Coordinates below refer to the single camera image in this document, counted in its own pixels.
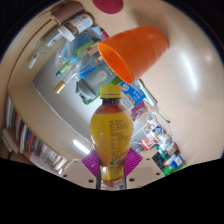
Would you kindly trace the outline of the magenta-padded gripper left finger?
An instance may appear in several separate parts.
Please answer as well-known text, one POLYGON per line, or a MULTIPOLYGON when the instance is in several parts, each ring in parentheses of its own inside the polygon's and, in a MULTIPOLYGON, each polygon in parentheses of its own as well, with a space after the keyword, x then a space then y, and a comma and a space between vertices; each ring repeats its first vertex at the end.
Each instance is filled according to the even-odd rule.
POLYGON ((83 158, 72 160, 63 171, 63 178, 84 188, 99 189, 101 171, 96 151, 92 150, 83 158))

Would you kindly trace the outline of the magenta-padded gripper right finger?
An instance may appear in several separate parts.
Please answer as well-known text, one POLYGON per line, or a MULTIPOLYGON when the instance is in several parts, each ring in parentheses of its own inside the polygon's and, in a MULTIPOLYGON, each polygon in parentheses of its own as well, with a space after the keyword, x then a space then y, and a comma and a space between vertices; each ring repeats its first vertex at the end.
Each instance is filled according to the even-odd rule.
POLYGON ((143 187, 164 176, 153 160, 156 149, 138 153, 130 149, 124 162, 123 185, 125 189, 143 187))

